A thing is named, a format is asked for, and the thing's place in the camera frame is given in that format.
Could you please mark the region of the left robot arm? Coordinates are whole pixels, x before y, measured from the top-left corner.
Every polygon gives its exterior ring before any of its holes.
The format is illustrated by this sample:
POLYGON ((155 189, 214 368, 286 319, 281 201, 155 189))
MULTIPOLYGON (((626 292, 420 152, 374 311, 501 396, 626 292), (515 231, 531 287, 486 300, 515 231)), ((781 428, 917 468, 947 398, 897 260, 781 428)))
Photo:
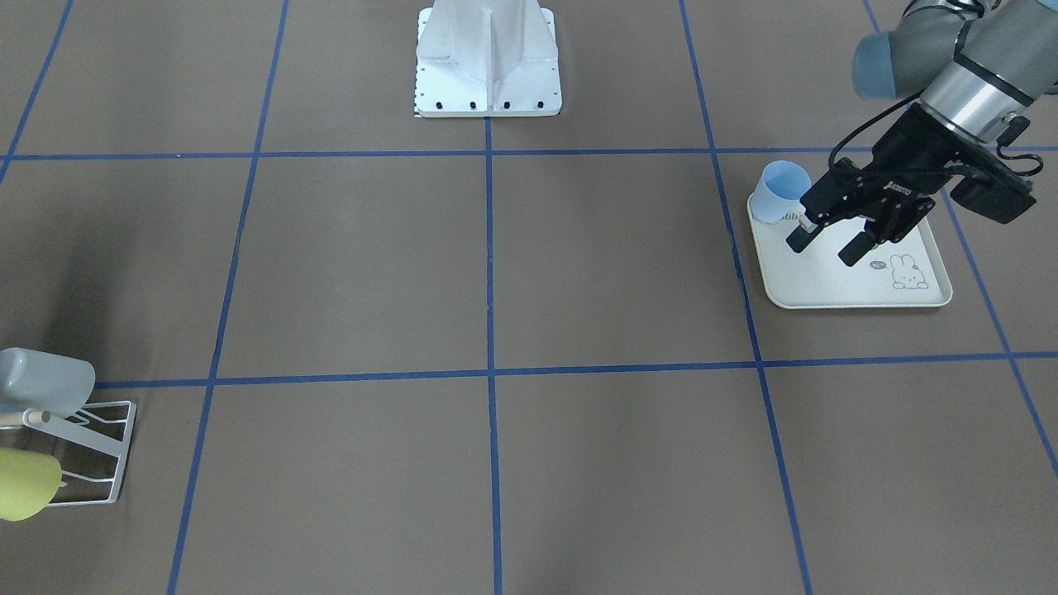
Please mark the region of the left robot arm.
POLYGON ((827 227, 861 218, 839 252, 854 266, 902 241, 952 178, 960 206, 1002 226, 1035 206, 1042 166, 1013 170, 1003 150, 1056 90, 1056 36, 1054 1, 911 1, 896 29, 862 39, 851 67, 859 97, 889 100, 899 118, 865 166, 829 154, 787 245, 804 252, 827 227))

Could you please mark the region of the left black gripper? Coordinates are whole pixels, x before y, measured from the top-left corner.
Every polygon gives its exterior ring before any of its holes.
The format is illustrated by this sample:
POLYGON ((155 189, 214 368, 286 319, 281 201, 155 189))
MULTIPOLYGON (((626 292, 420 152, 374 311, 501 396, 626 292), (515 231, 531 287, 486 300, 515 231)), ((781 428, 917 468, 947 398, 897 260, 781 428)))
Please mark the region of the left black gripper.
POLYGON ((844 266, 854 267, 876 247, 902 241, 922 222, 936 206, 934 195, 953 177, 962 180, 960 159, 998 159, 949 131, 922 106, 904 110, 877 140, 872 157, 859 167, 831 155, 827 173, 802 197, 804 214, 786 237, 794 253, 802 254, 825 227, 861 218, 861 232, 838 252, 844 266))

